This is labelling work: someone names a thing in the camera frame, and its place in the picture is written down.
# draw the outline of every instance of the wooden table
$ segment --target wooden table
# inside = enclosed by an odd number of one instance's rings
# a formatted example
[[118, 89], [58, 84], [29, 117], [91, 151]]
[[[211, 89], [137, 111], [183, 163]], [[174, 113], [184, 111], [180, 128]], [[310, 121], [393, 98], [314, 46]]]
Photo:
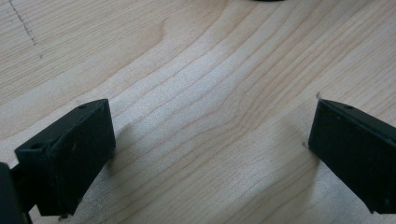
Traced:
[[396, 126], [396, 1], [0, 4], [1, 161], [110, 100], [117, 156], [61, 223], [396, 222], [304, 144], [318, 93]]

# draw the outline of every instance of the screw hole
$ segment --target screw hole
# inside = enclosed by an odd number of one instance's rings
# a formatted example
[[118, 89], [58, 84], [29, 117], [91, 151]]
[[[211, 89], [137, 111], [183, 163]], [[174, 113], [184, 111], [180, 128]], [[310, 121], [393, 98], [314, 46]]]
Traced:
[[41, 148], [41, 147], [43, 147], [44, 146], [44, 144], [42, 144], [42, 143], [36, 143], [36, 144], [33, 144], [32, 146], [31, 146], [31, 148], [32, 149], [38, 149], [38, 148]]

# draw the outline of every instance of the pencil mark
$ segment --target pencil mark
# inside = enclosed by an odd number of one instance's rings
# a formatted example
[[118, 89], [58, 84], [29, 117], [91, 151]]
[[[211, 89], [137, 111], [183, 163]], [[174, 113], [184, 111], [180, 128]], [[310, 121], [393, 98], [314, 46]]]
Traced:
[[26, 34], [29, 35], [30, 39], [33, 42], [33, 45], [35, 46], [37, 43], [35, 42], [35, 37], [32, 34], [32, 31], [29, 30], [27, 27], [26, 23], [24, 22], [22, 16], [18, 12], [18, 10], [14, 7], [14, 4], [12, 4], [12, 0], [8, 0], [9, 4], [11, 5], [12, 9], [14, 9], [15, 13], [17, 14], [18, 19], [20, 19], [21, 23], [23, 24], [23, 29], [25, 30]]

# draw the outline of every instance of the light wooden surface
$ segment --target light wooden surface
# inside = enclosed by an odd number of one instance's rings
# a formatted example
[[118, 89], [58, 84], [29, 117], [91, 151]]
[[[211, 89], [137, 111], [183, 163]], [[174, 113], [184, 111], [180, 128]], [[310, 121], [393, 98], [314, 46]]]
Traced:
[[117, 156], [61, 223], [396, 222], [303, 146], [319, 92], [396, 126], [395, 0], [0, 4], [1, 161], [110, 100]]

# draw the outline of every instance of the wood grain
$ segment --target wood grain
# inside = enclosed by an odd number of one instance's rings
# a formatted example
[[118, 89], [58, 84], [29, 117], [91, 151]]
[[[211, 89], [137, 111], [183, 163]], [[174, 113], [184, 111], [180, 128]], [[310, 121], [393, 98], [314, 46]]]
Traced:
[[395, 43], [394, 0], [4, 0], [0, 159], [108, 98], [117, 156], [62, 223], [396, 222], [304, 144], [319, 92], [396, 126]]

